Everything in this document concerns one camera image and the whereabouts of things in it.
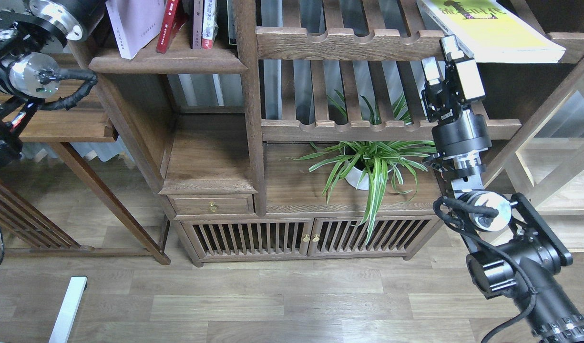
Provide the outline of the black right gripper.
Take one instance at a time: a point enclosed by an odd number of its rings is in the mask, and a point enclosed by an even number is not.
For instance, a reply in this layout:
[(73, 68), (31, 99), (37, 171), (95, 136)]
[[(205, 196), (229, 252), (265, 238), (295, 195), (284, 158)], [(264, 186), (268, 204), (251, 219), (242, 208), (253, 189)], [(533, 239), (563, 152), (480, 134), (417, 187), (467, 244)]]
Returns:
[(483, 83), (475, 59), (464, 57), (455, 35), (440, 39), (442, 54), (446, 61), (446, 74), (442, 80), (435, 57), (421, 60), (425, 86), (421, 91), (426, 117), (429, 122), (458, 119), (462, 111), (472, 102), (485, 96)]

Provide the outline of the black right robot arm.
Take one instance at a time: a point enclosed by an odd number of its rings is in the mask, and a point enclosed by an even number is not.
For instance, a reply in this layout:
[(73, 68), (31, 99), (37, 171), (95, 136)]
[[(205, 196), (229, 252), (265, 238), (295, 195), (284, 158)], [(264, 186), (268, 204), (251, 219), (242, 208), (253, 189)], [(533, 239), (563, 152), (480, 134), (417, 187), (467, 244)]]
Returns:
[(584, 343), (584, 315), (554, 276), (573, 257), (529, 200), (484, 189), (481, 152), (492, 145), (486, 120), (473, 112), (484, 97), (476, 61), (449, 35), (440, 40), (444, 71), (435, 57), (422, 60), (422, 91), (435, 153), (423, 163), (442, 176), (446, 188), (433, 209), (468, 248), (473, 284), (487, 298), (511, 298), (519, 314), (482, 339), (525, 320), (541, 343)]

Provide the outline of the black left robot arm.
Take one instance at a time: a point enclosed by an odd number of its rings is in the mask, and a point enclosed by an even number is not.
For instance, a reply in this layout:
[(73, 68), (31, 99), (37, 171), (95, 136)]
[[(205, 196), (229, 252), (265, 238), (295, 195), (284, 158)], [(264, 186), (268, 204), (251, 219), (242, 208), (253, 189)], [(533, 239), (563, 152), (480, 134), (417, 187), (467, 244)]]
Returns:
[(104, 0), (26, 0), (26, 11), (0, 12), (0, 169), (21, 158), (20, 134), (39, 110), (75, 107), (98, 78), (88, 69), (60, 67), (44, 46), (85, 41), (103, 18)]

